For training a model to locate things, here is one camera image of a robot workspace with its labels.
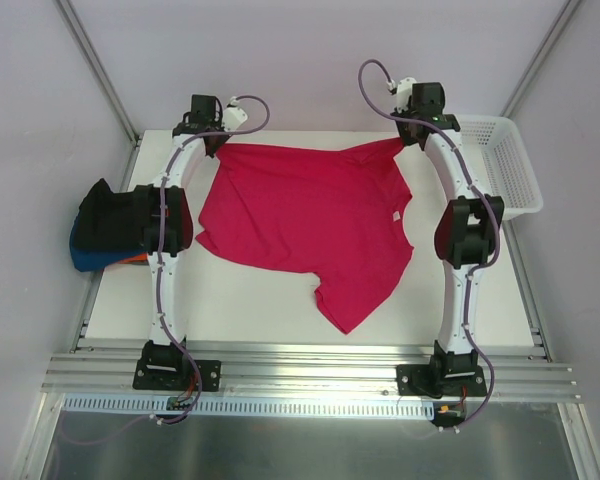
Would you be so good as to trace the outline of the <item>pink t shirt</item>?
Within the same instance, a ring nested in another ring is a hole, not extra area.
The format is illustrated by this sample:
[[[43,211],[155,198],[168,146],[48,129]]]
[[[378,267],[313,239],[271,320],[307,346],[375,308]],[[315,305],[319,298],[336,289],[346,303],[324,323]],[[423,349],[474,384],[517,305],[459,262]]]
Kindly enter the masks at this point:
[[[340,151],[228,144],[197,242],[241,265],[314,274],[320,313],[351,333],[398,286],[414,248],[397,138]]]

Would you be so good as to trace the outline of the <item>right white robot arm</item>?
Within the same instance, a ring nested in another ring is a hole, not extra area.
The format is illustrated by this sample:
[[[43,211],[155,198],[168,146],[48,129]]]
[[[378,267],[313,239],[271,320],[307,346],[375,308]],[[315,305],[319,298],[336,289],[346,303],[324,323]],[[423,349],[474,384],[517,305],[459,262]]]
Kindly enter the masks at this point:
[[[446,114],[443,86],[412,78],[396,87],[396,125],[405,146],[417,145],[433,164],[447,205],[434,232],[434,250],[444,269],[442,325],[426,366],[408,384],[431,396],[447,395],[482,376],[473,323],[483,270],[500,252],[504,201],[481,191],[464,157],[461,127]]]

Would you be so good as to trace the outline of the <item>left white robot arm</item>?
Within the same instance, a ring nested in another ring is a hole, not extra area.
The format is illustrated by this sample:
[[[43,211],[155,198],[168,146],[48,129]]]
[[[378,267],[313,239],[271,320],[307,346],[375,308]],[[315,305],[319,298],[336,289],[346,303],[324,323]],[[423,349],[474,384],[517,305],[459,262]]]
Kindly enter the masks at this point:
[[[152,314],[141,362],[168,388],[179,388],[197,365],[186,349],[187,321],[178,297],[185,254],[193,240],[186,187],[195,167],[214,155],[247,116],[234,103],[194,94],[172,130],[169,155],[153,181],[134,189],[151,216],[143,228],[151,272]]]

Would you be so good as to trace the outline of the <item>white plastic basket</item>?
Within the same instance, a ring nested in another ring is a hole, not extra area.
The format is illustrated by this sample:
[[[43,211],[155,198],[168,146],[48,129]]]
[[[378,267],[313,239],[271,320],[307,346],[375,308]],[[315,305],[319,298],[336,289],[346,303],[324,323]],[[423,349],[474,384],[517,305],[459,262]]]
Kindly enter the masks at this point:
[[[486,115],[459,115],[458,120],[467,164],[483,193],[503,199],[504,219],[538,213],[543,198],[516,124]]]

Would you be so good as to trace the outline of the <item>black folded t shirt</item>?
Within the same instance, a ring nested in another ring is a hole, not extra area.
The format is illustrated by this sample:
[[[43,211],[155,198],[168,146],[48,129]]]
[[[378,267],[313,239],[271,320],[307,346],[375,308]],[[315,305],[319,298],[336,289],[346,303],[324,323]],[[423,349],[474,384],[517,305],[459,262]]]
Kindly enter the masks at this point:
[[[142,247],[140,200],[134,192],[114,192],[101,178],[82,200],[71,245],[89,252],[123,252]]]

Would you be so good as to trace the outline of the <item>orange folded t shirt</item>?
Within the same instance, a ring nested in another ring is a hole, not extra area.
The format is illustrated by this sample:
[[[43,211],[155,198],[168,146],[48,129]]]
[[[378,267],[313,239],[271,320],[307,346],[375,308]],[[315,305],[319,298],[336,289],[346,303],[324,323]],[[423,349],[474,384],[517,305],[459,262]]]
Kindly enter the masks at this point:
[[[146,252],[124,258],[118,261],[118,264],[123,265],[146,265],[148,263],[148,255]]]

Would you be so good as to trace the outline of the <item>blue folded t shirt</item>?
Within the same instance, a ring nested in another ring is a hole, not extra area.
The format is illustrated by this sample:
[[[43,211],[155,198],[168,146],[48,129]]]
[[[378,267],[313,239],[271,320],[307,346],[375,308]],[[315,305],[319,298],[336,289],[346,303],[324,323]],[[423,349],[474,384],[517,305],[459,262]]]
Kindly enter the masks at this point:
[[[73,266],[79,272],[94,272],[105,269],[109,265],[134,257],[139,250],[98,252],[81,250],[76,246],[78,218],[75,218],[69,237],[69,253]]]

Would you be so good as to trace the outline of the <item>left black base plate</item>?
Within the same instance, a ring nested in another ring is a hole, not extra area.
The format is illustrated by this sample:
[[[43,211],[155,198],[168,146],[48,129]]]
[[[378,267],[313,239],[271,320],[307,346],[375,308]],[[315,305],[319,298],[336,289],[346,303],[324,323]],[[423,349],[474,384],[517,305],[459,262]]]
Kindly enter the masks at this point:
[[[136,365],[132,388],[141,391],[185,391],[192,382],[194,389],[198,389],[201,379],[203,392],[217,392],[220,386],[222,363],[219,360],[198,360],[196,364],[199,374],[186,359],[166,365],[140,359]]]

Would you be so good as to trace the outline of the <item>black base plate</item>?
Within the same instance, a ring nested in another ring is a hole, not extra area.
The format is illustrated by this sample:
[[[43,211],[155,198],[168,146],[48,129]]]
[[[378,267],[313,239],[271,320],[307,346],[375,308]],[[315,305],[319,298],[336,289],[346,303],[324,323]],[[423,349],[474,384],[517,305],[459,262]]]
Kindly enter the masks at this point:
[[[220,386],[222,363],[219,360],[198,360],[196,364],[199,374],[186,359],[166,365],[140,359],[136,365],[132,388],[141,391],[185,391],[192,382],[194,389],[198,389],[201,379],[203,392],[217,392]]]
[[[481,367],[467,374],[441,377],[425,364],[401,364],[396,366],[396,383],[400,396],[421,396],[441,399],[444,396],[484,398],[487,385]]]

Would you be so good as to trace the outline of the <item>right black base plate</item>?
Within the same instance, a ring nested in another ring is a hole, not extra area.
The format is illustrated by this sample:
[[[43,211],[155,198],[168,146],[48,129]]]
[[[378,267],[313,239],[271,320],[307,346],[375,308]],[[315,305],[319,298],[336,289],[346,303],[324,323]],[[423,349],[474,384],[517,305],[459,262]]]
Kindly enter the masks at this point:
[[[396,383],[400,396],[421,396],[441,399],[444,396],[484,398],[487,385],[481,367],[467,374],[441,377],[425,364],[401,364],[396,366]]]

